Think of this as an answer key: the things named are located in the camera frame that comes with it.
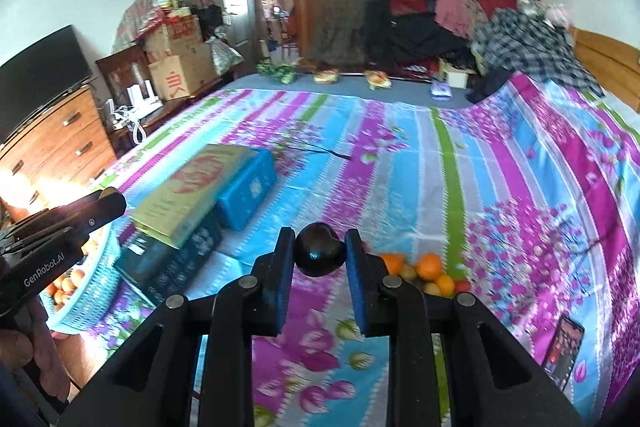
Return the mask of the left hand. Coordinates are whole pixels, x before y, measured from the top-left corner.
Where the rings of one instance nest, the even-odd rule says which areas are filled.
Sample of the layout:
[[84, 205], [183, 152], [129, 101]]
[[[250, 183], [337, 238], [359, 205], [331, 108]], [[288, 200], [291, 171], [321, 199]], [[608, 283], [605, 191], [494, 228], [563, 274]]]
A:
[[2, 329], [1, 362], [13, 371], [34, 361], [40, 372], [39, 381], [44, 393], [65, 402], [70, 392], [70, 377], [46, 324], [47, 312], [39, 297], [30, 300], [27, 309], [32, 318], [32, 331], [23, 333], [16, 329]]

